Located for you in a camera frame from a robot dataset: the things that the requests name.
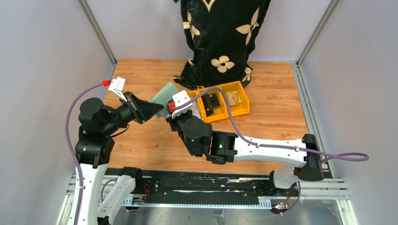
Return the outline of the green card holder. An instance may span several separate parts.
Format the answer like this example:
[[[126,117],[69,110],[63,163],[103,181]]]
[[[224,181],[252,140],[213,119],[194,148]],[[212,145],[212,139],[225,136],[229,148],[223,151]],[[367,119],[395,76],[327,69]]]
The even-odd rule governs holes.
[[[168,101],[172,99],[174,94],[178,93],[178,89],[174,84],[168,82],[149,102],[156,103],[163,106],[158,113],[156,113],[156,117],[166,118],[169,114],[168,112]]]

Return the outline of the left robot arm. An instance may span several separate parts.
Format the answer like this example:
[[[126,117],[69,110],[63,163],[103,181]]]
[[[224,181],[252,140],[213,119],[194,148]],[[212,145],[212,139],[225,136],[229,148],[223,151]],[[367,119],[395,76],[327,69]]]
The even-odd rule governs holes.
[[[131,92],[125,92],[126,100],[118,108],[104,105],[93,97],[80,105],[78,119],[81,123],[77,157],[77,184],[72,208],[76,210],[69,224],[111,225],[122,203],[130,193],[148,196],[150,186],[144,182],[141,169],[124,167],[116,179],[115,186],[100,202],[102,181],[115,145],[115,132],[128,128],[131,121],[143,124],[164,106],[140,100]]]

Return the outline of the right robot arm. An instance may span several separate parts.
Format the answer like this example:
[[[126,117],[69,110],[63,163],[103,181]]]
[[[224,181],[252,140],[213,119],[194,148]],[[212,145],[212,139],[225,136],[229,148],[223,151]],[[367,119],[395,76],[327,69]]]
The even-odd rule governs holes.
[[[239,136],[231,132],[215,131],[212,125],[194,116],[191,111],[172,118],[168,116],[172,131],[177,132],[190,155],[205,157],[213,164],[240,161],[274,161],[283,163],[279,170],[271,171],[269,192],[281,195],[298,181],[322,181],[321,156],[316,138],[305,134],[296,140],[269,140]]]

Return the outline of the silver cards stack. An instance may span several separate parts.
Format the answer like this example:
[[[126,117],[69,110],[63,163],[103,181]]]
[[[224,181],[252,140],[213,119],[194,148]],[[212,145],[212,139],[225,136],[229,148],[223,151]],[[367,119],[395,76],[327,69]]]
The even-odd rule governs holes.
[[[192,103],[192,108],[191,108],[191,110],[192,110],[192,114],[193,114],[194,116],[196,116],[196,117],[198,117],[199,119],[201,119],[200,109],[198,108],[196,102],[193,102],[193,103]]]

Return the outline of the black cards stack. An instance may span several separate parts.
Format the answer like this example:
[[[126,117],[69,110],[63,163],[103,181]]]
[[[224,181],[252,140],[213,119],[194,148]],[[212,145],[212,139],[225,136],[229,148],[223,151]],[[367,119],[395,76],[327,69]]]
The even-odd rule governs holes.
[[[220,107],[220,102],[216,94],[205,94],[201,97],[206,116],[209,117],[214,114],[215,109]]]

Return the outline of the gold cards stack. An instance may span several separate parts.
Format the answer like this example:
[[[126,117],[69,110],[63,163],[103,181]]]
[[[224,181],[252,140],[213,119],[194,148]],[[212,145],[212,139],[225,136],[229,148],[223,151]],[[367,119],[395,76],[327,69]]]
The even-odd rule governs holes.
[[[228,91],[227,97],[229,106],[238,106],[242,103],[242,100],[237,90]]]

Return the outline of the yellow three-compartment bin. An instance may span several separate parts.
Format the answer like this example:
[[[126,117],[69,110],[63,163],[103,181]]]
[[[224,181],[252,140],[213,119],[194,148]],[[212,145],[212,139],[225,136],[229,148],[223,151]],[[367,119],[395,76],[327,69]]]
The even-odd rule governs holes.
[[[209,91],[207,94],[216,94],[217,98],[220,102],[220,107],[215,109],[214,114],[207,117],[205,113],[205,108],[202,102],[201,97],[196,100],[197,106],[200,109],[201,119],[206,123],[215,122],[218,120],[225,120],[229,118],[229,113],[227,107],[230,108],[231,114],[233,117],[249,114],[251,112],[250,109],[250,100],[240,82],[230,82],[225,84],[220,84],[217,86],[220,88],[225,94],[228,91],[237,90],[242,103],[238,106],[229,106],[228,100],[225,100],[222,94],[217,90]]]

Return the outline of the black floral blanket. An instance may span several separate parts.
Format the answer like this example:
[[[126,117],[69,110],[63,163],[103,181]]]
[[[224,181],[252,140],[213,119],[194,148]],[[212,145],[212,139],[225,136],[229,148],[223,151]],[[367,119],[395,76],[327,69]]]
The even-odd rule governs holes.
[[[248,59],[269,0],[181,0],[186,43],[193,52],[174,82],[190,90],[239,81],[246,87]]]

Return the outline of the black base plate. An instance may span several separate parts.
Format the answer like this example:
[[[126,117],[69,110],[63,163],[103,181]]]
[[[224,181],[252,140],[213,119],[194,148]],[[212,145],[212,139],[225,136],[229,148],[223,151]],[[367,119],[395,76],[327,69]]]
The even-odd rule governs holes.
[[[255,205],[259,197],[296,197],[296,184],[274,188],[267,175],[142,170],[151,191],[148,203],[196,205]]]

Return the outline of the aluminium frame rail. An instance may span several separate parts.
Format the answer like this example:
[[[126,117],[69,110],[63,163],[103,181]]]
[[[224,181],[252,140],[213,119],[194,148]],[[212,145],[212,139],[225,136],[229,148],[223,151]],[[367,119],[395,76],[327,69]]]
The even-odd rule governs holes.
[[[144,186],[128,195],[132,206],[145,197],[145,207],[267,209],[294,200],[348,200],[345,183],[339,179],[302,181],[288,189],[272,188],[268,176],[145,171]]]

